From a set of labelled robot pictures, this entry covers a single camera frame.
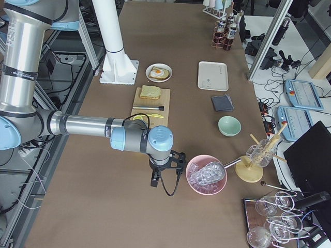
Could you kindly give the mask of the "white round plate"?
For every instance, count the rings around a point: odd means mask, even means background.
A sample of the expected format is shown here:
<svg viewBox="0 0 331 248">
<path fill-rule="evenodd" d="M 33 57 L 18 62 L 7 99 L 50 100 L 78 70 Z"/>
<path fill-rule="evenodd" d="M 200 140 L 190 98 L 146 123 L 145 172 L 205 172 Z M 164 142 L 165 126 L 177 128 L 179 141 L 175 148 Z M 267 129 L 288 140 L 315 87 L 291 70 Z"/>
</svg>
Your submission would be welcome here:
<svg viewBox="0 0 331 248">
<path fill-rule="evenodd" d="M 150 65 L 145 71 L 146 77 L 153 82 L 162 83 L 171 78 L 173 72 L 170 66 L 162 63 Z"/>
</svg>

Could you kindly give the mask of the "blue teach pendant far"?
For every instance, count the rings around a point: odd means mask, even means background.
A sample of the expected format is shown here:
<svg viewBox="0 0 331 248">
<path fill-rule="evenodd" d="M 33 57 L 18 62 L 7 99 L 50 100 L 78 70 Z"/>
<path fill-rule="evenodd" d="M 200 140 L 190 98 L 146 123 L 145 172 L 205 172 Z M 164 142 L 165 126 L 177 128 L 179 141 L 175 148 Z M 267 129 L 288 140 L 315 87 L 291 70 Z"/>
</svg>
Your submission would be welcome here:
<svg viewBox="0 0 331 248">
<path fill-rule="evenodd" d="M 302 80 L 286 80 L 286 93 L 294 107 L 322 111 L 324 106 L 312 82 Z"/>
</svg>

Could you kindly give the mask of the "yellow plastic knife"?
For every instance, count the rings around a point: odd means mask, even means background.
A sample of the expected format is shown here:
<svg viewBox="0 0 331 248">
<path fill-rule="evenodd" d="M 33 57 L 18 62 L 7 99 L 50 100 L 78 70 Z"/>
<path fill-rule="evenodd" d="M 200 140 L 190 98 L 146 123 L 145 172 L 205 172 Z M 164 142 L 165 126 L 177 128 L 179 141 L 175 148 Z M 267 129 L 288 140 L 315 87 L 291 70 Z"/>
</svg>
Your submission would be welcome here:
<svg viewBox="0 0 331 248">
<path fill-rule="evenodd" d="M 156 114 L 156 113 L 152 113 L 152 114 L 139 113 L 136 115 L 143 115 L 144 117 L 164 118 L 163 115 Z"/>
</svg>

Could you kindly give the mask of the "tea bottle middle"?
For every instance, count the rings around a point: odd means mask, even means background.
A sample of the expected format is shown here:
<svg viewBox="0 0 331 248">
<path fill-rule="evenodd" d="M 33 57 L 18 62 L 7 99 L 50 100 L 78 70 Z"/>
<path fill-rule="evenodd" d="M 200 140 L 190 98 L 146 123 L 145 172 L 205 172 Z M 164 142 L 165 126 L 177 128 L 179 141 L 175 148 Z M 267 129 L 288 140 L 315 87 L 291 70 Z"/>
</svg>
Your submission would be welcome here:
<svg viewBox="0 0 331 248">
<path fill-rule="evenodd" d="M 224 17 L 217 23 L 217 28 L 216 28 L 216 32 L 215 32 L 216 38 L 221 38 L 223 36 L 226 22 L 227 22 L 227 19 L 226 19 L 226 17 Z"/>
</svg>

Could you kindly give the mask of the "wooden mug tree stand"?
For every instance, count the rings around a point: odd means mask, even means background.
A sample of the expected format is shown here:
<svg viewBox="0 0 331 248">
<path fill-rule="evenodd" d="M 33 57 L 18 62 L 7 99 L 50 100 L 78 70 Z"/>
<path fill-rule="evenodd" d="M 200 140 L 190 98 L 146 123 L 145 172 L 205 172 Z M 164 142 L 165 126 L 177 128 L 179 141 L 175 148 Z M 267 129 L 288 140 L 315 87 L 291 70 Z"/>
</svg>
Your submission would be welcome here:
<svg viewBox="0 0 331 248">
<path fill-rule="evenodd" d="M 282 131 L 285 129 L 286 126 L 287 123 L 285 122 L 284 124 L 282 124 L 282 127 L 277 132 L 277 134 L 273 135 L 268 140 L 277 141 L 277 145 L 278 145 L 281 140 L 280 134 L 282 133 Z M 258 144 L 260 142 L 255 138 L 253 134 L 250 134 L 250 136 L 255 141 L 255 144 Z M 273 158 L 274 157 L 283 162 L 286 162 L 286 159 L 279 157 L 276 154 L 273 156 Z M 241 161 L 235 164 L 235 172 L 241 180 L 249 183 L 258 182 L 263 177 L 263 167 L 254 165 L 247 155 L 241 156 Z"/>
</svg>

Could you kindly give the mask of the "tea bottle back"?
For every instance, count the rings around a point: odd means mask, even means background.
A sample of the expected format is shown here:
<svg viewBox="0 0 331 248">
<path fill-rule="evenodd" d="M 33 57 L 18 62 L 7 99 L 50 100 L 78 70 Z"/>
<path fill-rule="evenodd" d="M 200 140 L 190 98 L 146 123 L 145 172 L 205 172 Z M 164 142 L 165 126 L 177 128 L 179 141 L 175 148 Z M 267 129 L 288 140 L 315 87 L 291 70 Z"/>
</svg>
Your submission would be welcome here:
<svg viewBox="0 0 331 248">
<path fill-rule="evenodd" d="M 227 18 L 226 28 L 229 28 L 234 22 L 234 13 L 231 12 Z"/>
</svg>

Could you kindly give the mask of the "wooden cutting board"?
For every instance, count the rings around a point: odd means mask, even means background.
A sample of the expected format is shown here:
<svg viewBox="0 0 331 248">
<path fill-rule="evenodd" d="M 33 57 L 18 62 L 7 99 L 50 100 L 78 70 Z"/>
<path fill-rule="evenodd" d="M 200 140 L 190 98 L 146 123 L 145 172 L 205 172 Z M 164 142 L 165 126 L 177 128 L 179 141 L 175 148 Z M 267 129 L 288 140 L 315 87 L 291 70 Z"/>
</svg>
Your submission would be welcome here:
<svg viewBox="0 0 331 248">
<path fill-rule="evenodd" d="M 161 89 L 161 96 L 157 100 L 141 99 L 140 93 L 142 88 L 136 89 L 133 106 L 147 106 L 147 107 L 160 107 L 163 106 L 164 110 L 145 110 L 145 109 L 132 109 L 131 115 L 138 113 L 146 114 L 158 114 L 162 115 L 163 118 L 150 117 L 150 127 L 158 125 L 168 126 L 169 107 L 170 107 L 170 89 Z"/>
</svg>

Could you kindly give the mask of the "plain toast slice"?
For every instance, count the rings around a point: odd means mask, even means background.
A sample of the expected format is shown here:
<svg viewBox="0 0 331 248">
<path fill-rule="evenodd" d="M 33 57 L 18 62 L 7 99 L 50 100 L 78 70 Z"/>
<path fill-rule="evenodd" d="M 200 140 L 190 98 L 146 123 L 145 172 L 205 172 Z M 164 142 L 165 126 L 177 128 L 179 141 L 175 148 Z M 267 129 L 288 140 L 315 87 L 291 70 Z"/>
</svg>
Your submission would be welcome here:
<svg viewBox="0 0 331 248">
<path fill-rule="evenodd" d="M 140 93 L 141 99 L 157 100 L 161 97 L 161 89 L 157 86 L 143 85 Z"/>
</svg>

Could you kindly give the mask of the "white cup rack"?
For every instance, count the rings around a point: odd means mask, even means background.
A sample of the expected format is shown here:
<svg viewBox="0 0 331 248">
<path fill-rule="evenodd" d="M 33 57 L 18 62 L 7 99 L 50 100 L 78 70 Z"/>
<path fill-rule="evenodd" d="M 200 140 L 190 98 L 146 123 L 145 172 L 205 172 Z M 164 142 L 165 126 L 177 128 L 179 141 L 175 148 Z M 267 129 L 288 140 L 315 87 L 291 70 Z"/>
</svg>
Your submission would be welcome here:
<svg viewBox="0 0 331 248">
<path fill-rule="evenodd" d="M 226 9 L 231 7 L 232 3 L 232 0 L 204 0 L 203 12 L 219 20 L 227 16 Z"/>
</svg>

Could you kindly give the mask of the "cream rabbit tray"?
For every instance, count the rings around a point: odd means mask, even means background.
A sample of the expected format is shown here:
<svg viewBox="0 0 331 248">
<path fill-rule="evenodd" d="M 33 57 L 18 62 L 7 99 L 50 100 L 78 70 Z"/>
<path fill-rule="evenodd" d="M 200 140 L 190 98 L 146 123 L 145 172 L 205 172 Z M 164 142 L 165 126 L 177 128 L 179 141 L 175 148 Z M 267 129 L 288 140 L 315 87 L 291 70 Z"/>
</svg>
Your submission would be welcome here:
<svg viewBox="0 0 331 248">
<path fill-rule="evenodd" d="M 200 61 L 198 87 L 203 90 L 228 91 L 228 71 L 225 63 Z"/>
</svg>

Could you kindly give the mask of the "toast slice under egg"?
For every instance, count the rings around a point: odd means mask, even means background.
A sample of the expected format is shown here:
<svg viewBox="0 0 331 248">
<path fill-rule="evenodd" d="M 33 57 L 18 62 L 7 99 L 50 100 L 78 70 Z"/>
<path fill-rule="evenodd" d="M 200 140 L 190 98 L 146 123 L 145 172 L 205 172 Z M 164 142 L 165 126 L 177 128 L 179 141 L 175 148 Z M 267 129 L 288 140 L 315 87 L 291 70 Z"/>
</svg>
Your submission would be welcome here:
<svg viewBox="0 0 331 248">
<path fill-rule="evenodd" d="M 152 67 L 149 77 L 156 80 L 166 80 L 170 75 L 169 70 L 164 68 Z"/>
</svg>

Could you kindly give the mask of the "steel ice scoop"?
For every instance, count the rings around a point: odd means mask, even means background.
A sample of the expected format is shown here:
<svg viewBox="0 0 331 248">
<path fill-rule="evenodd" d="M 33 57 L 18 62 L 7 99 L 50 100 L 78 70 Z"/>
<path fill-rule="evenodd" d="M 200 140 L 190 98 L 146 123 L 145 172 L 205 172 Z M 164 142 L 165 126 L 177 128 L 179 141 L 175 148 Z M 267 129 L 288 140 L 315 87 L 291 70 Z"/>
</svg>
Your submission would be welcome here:
<svg viewBox="0 0 331 248">
<path fill-rule="evenodd" d="M 226 165 L 223 165 L 221 162 L 210 162 L 202 169 L 191 174 L 190 182 L 200 186 L 216 183 L 225 177 L 227 168 L 237 164 L 240 161 L 241 158 L 238 158 Z"/>
</svg>

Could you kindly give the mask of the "fried egg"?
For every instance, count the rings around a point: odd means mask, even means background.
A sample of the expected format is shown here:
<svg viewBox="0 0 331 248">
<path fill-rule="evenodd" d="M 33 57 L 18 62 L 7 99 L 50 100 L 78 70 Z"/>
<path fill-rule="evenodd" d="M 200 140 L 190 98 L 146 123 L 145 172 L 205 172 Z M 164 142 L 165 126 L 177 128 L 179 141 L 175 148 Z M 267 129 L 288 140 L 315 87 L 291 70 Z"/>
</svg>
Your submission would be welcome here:
<svg viewBox="0 0 331 248">
<path fill-rule="evenodd" d="M 161 78 L 164 76 L 164 71 L 160 69 L 152 70 L 149 75 L 151 78 Z"/>
</svg>

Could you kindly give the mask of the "steel muddler black tip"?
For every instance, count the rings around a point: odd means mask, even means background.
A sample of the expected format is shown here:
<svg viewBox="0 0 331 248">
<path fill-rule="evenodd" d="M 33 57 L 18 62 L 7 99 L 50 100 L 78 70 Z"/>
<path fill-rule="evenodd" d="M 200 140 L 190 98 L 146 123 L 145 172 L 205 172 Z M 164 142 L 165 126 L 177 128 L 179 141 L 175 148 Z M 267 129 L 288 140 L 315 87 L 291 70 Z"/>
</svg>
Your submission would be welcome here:
<svg viewBox="0 0 331 248">
<path fill-rule="evenodd" d="M 156 110 L 164 111 L 164 106 L 143 106 L 143 105 L 134 105 L 132 107 L 135 110 Z"/>
</svg>

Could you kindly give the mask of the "grey folded cloth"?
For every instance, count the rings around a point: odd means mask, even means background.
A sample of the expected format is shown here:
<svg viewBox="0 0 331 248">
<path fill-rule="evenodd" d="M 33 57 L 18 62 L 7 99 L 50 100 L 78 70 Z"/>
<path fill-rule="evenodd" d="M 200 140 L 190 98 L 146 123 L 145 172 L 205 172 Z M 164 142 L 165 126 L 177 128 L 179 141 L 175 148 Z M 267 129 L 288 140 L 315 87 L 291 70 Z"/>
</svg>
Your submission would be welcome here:
<svg viewBox="0 0 331 248">
<path fill-rule="evenodd" d="M 229 95 L 211 97 L 214 110 L 217 112 L 231 112 L 234 110 L 232 100 Z"/>
</svg>

